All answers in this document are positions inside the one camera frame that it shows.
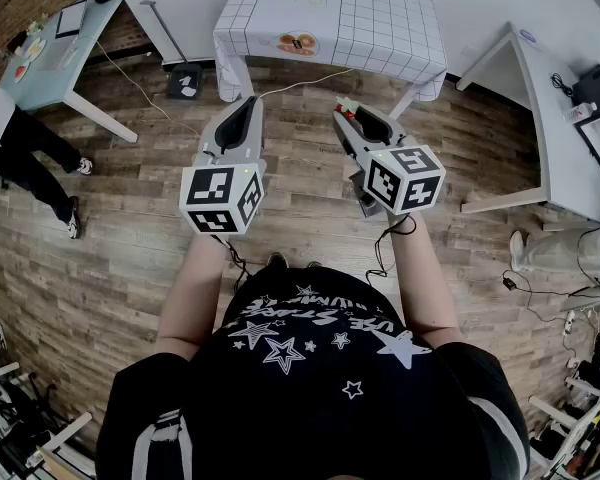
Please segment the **grey tablet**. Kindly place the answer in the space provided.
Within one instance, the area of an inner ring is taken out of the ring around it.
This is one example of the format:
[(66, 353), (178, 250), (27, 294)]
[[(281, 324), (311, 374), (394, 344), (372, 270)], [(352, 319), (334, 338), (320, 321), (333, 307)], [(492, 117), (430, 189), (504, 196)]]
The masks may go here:
[(60, 11), (56, 24), (56, 39), (73, 37), (80, 32), (87, 5), (88, 0), (79, 0)]

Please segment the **table with white grid cloth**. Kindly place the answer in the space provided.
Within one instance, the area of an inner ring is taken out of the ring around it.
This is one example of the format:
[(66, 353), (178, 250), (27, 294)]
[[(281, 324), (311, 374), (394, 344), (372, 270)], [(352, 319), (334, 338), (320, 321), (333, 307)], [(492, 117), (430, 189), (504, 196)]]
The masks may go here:
[(435, 100), (447, 73), (432, 0), (227, 0), (213, 30), (218, 93), (253, 95), (249, 56), (342, 66), (410, 83), (391, 112)]

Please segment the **clear plastic bottle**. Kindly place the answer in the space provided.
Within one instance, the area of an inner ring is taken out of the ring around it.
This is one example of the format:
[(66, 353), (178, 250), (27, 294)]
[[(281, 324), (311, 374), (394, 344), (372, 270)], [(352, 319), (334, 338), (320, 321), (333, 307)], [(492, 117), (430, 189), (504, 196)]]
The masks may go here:
[(595, 103), (581, 103), (563, 113), (564, 120), (574, 124), (590, 118), (597, 110)]

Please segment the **light blue table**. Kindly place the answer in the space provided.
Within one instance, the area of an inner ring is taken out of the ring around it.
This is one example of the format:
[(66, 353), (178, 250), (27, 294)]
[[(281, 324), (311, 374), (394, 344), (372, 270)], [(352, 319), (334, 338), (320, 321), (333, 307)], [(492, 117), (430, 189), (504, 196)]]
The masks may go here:
[[(27, 60), (25, 54), (13, 55), (0, 79), (0, 87), (24, 111), (64, 103), (117, 137), (129, 143), (136, 142), (135, 132), (75, 91), (76, 82), (91, 51), (122, 2), (123, 0), (111, 0), (99, 5), (94, 0), (88, 0), (80, 32), (73, 37), (56, 39), (56, 24), (62, 8), (49, 18), (37, 36), (29, 37), (24, 44), (27, 50), (40, 37), (47, 41), (44, 50), (34, 61)], [(15, 83), (16, 68), (27, 62), (30, 66), (26, 75), (19, 83)]]

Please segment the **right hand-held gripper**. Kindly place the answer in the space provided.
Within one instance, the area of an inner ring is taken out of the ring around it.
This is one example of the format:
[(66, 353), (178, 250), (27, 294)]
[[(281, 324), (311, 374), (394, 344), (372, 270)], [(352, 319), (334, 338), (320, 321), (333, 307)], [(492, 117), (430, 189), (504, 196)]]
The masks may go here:
[(446, 171), (431, 148), (405, 135), (394, 119), (361, 104), (352, 118), (335, 110), (333, 125), (360, 170), (350, 177), (363, 215), (395, 216), (432, 207)]

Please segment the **white metal rack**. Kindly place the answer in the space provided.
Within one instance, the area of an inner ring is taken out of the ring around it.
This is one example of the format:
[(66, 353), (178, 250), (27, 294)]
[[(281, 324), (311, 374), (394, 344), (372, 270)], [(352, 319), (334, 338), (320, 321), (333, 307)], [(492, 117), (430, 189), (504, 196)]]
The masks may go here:
[(20, 364), (0, 367), (0, 480), (96, 480), (95, 463), (73, 442), (91, 422), (85, 412), (67, 419), (41, 393), (36, 375)]

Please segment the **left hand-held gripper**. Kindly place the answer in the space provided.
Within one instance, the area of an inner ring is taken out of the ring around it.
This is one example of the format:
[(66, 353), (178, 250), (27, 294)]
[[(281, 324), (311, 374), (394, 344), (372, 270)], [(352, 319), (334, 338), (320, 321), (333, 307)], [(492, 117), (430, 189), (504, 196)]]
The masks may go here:
[(207, 150), (183, 169), (179, 196), (179, 209), (196, 233), (244, 234), (250, 226), (265, 195), (263, 116), (262, 99), (251, 96), (205, 126), (201, 144)]

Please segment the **person's black star-print shirt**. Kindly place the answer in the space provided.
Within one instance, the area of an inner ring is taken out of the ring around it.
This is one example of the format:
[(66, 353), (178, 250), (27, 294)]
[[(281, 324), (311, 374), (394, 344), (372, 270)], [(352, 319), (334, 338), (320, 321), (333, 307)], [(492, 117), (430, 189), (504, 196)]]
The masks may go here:
[(523, 480), (525, 421), (499, 361), (431, 347), (368, 284), (265, 268), (191, 359), (114, 378), (98, 480)]

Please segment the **white desk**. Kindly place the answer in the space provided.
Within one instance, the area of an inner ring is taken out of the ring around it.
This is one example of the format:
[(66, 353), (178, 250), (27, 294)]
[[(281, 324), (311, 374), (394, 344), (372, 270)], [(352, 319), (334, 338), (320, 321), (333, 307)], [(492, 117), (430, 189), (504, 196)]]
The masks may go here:
[(465, 214), (549, 203), (600, 223), (600, 168), (576, 128), (564, 120), (571, 99), (555, 88), (551, 76), (559, 74), (571, 86), (577, 75), (557, 55), (518, 35), (508, 22), (501, 37), (481, 55), (456, 83), (465, 90), (485, 73), (490, 61), (506, 48), (513, 50), (532, 111), (540, 160), (540, 185), (461, 205)]

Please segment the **person's left forearm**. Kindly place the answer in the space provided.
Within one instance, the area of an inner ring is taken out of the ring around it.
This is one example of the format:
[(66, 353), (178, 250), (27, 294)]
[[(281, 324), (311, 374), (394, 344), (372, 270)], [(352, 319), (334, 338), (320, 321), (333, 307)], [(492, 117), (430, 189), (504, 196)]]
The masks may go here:
[(190, 360), (213, 332), (228, 249), (196, 235), (163, 305), (154, 352)]

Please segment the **person's right forearm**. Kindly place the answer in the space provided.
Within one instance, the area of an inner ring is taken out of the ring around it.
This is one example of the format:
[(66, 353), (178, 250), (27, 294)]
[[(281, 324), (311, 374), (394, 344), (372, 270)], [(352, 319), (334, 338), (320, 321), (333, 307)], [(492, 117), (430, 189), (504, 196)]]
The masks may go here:
[(421, 214), (388, 215), (406, 326), (438, 348), (461, 342), (454, 301)]

